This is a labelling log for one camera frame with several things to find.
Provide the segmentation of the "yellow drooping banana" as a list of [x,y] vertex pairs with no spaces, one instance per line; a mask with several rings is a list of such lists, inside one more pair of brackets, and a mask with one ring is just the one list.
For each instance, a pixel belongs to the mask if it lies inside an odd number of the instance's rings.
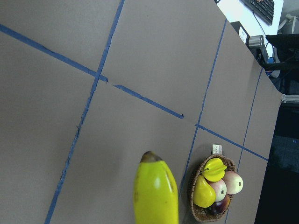
[[133,191],[136,224],[178,224],[178,188],[167,163],[152,151],[142,155]]

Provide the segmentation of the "paper tag on basket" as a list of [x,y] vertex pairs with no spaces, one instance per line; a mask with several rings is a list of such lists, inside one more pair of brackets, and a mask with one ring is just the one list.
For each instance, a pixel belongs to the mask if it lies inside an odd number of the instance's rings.
[[222,154],[222,145],[213,144],[212,145],[212,154]]

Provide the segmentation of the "brown wicker basket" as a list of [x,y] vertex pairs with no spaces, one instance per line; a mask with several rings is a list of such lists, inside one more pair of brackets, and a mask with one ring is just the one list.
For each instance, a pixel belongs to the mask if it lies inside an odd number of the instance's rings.
[[191,212],[192,212],[195,220],[198,222],[201,222],[201,223],[215,222],[215,221],[220,220],[227,213],[227,211],[230,207],[231,201],[234,197],[234,195],[228,194],[229,201],[228,201],[228,204],[226,205],[224,211],[219,214],[215,214],[215,215],[210,214],[208,212],[207,208],[199,207],[193,202],[193,195],[194,195],[194,189],[195,189],[195,183],[196,183],[197,177],[200,174],[200,171],[203,170],[203,167],[205,166],[205,164],[212,158],[220,158],[222,160],[223,164],[227,166],[226,171],[232,171],[232,172],[236,173],[235,163],[230,158],[223,156],[221,154],[211,154],[209,157],[207,157],[201,163],[196,165],[195,168],[192,170],[191,176],[188,181],[187,197],[188,197],[188,201],[190,204]]

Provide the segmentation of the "short yellow back banana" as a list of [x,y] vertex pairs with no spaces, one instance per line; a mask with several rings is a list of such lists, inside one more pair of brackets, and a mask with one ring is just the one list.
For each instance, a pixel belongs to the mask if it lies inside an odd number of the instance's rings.
[[220,158],[212,158],[205,164],[201,175],[210,182],[217,182],[224,177],[226,169]]

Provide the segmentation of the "yellow pear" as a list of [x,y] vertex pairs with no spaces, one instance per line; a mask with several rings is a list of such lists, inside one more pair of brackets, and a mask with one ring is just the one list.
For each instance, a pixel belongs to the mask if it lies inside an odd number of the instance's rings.
[[194,187],[193,203],[199,207],[207,208],[215,202],[215,199],[215,190],[207,183],[202,175],[199,175]]

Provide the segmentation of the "pink white apple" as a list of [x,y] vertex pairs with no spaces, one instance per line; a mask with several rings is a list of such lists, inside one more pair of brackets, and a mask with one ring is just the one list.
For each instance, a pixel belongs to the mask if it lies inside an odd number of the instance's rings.
[[234,195],[243,189],[243,179],[233,171],[226,171],[222,178],[227,187],[227,194]]
[[224,197],[227,194],[227,187],[226,187],[225,182],[222,179],[220,179],[217,182],[210,182],[210,181],[208,181],[208,184],[215,191],[215,195],[216,195],[215,201],[219,202],[219,201],[223,200]]

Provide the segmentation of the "dark purple fruit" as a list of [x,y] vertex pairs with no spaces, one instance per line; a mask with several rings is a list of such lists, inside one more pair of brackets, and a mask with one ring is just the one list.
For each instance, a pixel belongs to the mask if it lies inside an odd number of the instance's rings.
[[211,206],[207,208],[207,212],[211,215],[217,215],[222,213],[226,208],[226,202],[224,200],[219,202],[214,202]]

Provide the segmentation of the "orange mango fruit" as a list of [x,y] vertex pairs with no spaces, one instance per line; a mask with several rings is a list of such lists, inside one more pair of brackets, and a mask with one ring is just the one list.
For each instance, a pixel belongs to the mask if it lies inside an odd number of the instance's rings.
[[230,197],[228,194],[225,195],[224,199],[221,201],[221,209],[225,210],[230,204]]

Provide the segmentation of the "black box with label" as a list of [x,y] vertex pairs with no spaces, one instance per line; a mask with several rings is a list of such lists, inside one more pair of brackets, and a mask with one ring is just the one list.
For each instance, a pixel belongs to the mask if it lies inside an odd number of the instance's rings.
[[244,26],[239,21],[232,22],[231,25],[239,35],[242,42],[248,46],[250,35],[248,34]]

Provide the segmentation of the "steel cup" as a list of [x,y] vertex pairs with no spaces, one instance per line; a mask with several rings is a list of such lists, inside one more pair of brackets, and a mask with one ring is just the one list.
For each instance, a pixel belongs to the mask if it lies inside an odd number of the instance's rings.
[[251,49],[260,49],[264,45],[263,35],[251,36],[248,39],[248,47]]

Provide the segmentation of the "black keyboard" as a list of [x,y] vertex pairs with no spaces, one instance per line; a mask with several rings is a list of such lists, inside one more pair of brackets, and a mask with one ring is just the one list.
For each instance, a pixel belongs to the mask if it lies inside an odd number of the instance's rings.
[[273,0],[240,0],[267,25],[272,25],[275,3]]

